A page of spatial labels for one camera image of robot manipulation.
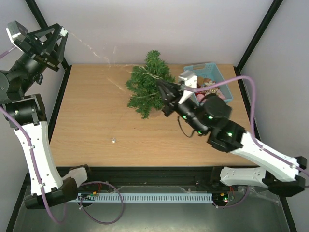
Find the artificial plant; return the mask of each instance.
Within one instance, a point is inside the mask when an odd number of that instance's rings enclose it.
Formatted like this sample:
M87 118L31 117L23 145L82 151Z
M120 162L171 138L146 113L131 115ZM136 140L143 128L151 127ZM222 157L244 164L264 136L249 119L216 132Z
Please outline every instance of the artificial plant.
M141 118L148 118L152 108L162 110L164 106L156 86L156 80L175 81L158 51L148 52L145 62L144 66L133 67L131 79L126 83L126 87L133 92L128 107L136 108L136 112L141 114Z

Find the gray wall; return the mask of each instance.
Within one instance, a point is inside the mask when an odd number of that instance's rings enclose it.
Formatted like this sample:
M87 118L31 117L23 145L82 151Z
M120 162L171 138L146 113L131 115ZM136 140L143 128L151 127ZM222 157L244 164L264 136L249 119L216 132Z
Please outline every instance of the gray wall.
M257 85L262 141L309 159L309 1L283 1L242 74ZM309 191L288 199L298 231L308 231Z
M17 20L29 31L39 29L24 0L2 1L0 15L0 53L12 46L5 31L7 23ZM1 59L0 70L10 69L21 54L21 51L15 50ZM62 70L57 73L46 70L42 85L33 85L28 92L28 94L41 93L48 119L56 101L63 73ZM28 169L21 145L2 115L0 115L0 131L0 231L5 231Z
M237 64L272 0L37 0L49 23L71 32L71 63Z

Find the robotic arm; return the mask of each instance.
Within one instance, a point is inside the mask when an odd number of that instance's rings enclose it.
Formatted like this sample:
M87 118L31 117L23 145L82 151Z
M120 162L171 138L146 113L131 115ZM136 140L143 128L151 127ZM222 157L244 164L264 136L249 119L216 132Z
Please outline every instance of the robotic arm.
M28 33L16 21L9 23L6 30L11 42L24 53L9 71L0 71L0 105L31 138L48 204L53 206L74 200L78 195L77 188L87 180L88 166L73 168L65 177L60 177L49 146L48 124L41 95L25 96L34 82L42 83L42 73L46 68L59 70L68 32L59 24L54 24ZM45 36L50 33L52 35L46 39ZM15 124L9 122L24 150L31 178L31 195L26 197L25 205L28 209L44 208L41 185L34 172L27 141Z
M213 182L221 185L247 185L267 188L269 191L284 197L291 197L305 189L305 179L299 176L295 167L306 168L304 157L292 158L284 155L262 142L263 149L258 147L252 136L239 124L229 120L232 108L216 94L209 94L202 105L193 102L193 94L185 87L197 87L197 76L192 71L183 72L178 84L157 81L165 107L166 117L174 111L187 122L199 136L209 134L207 143L213 148L242 156L259 167L229 168L215 167ZM268 154L264 149L288 161L292 166Z
M24 53L10 70L0 71L0 105L30 136L43 183L40 185L35 175L35 167L24 135L9 121L24 150L31 178L31 195L26 197L25 205L28 209L44 208L42 186L50 206L75 200L78 196L77 188L88 179L89 168L87 165L75 167L65 177L60 177L49 146L48 124L42 98L40 94L25 96L34 82L42 83L42 73L47 67L58 71L68 32L59 24L54 24L28 33L27 29L16 21L8 24L7 32L12 43ZM299 176L295 167L305 169L307 160L304 157L291 158L259 142L263 148L289 161L292 164L289 166L260 149L249 132L229 120L232 109L217 95L208 95L203 105L194 103L190 99L192 92L183 89L196 88L197 76L193 72L185 71L179 77L179 84L158 80L157 86L165 104L165 116L175 111L199 136L209 134L207 143L213 148L242 156L259 165L254 168L215 167L211 179L213 185L260 186L285 197L305 189L305 179Z

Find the wooden tabletop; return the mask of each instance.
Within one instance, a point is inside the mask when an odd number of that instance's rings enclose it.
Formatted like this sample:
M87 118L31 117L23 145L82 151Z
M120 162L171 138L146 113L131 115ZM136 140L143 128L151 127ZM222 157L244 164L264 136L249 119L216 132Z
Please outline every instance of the wooden tabletop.
M185 65L169 65L177 77ZM230 64L218 65L225 79L235 76ZM51 149L56 166L214 166L252 165L250 161L213 149L207 136L187 138L177 114L154 111L149 119L128 108L125 83L133 65L76 64L59 111ZM237 82L228 84L233 101L231 120L250 128ZM183 129L192 131L183 121Z

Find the blue plastic basket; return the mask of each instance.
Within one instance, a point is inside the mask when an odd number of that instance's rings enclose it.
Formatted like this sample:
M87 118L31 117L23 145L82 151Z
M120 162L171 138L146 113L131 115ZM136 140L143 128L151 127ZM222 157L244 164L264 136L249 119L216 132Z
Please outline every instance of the blue plastic basket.
M185 66L184 70L191 70L195 72L196 76L203 77L204 79L209 78L212 81L215 81L216 83L224 81L224 78L218 66L216 65L216 63L206 63L206 64L196 64L196 65ZM219 86L219 89L222 92L222 94L225 96L226 99L224 101L226 103L233 100L233 96L227 85ZM195 94L192 96L192 100L195 101L197 104L199 104Z

